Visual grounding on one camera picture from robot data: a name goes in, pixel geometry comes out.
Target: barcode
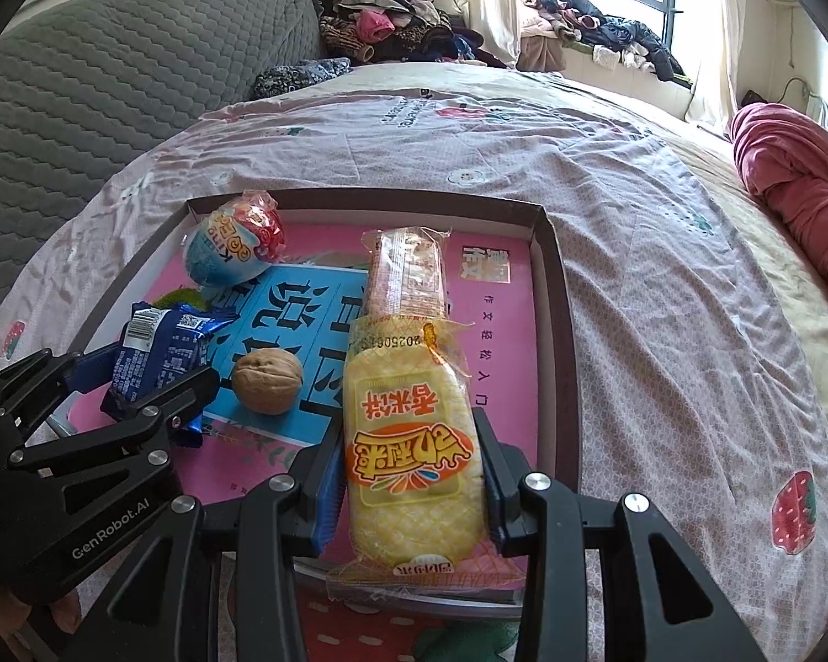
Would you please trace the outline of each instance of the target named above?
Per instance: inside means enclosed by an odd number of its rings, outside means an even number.
[[[162,317],[168,311],[159,311],[159,309],[142,309],[136,311],[132,315],[128,327],[126,327],[126,336],[123,340],[123,346],[126,349],[137,349],[150,353],[153,346],[153,338],[156,336],[156,329],[160,325]]]

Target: blue snack package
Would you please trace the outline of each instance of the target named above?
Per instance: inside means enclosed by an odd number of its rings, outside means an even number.
[[[203,313],[186,303],[172,309],[155,309],[139,302],[123,329],[120,351],[114,364],[110,389],[102,411],[119,420],[128,403],[205,365],[208,338],[236,320],[232,309]],[[202,446],[202,417],[198,415],[179,429],[169,429],[174,443]]]

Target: walnut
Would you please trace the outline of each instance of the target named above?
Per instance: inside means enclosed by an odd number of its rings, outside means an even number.
[[[236,361],[231,379],[245,408],[280,415],[294,405],[304,383],[304,367],[285,349],[258,349]]]

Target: green fuzzy object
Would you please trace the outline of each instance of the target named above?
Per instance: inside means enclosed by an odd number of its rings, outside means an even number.
[[[151,305],[158,309],[174,309],[175,306],[181,305],[181,303],[186,303],[186,305],[192,306],[197,311],[205,312],[212,309],[205,302],[202,293],[199,293],[196,289],[174,289],[174,291],[166,293],[165,296],[160,296]]]

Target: beige mattress cover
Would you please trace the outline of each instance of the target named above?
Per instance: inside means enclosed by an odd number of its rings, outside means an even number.
[[[649,123],[675,150],[687,167],[707,188],[747,240],[764,270],[788,321],[800,337],[819,400],[828,419],[828,288],[788,230],[775,215],[746,193],[733,164],[733,147],[717,136],[678,120],[645,102],[564,79],[560,74],[519,72],[510,77],[503,70],[473,72],[465,67],[431,70],[424,81],[419,68],[356,68],[351,74],[321,84],[312,96],[329,92],[367,92],[429,86],[440,92],[455,92],[484,99],[519,98],[537,104],[557,104],[555,88],[577,90],[617,105]],[[307,90],[287,95],[298,99]]]

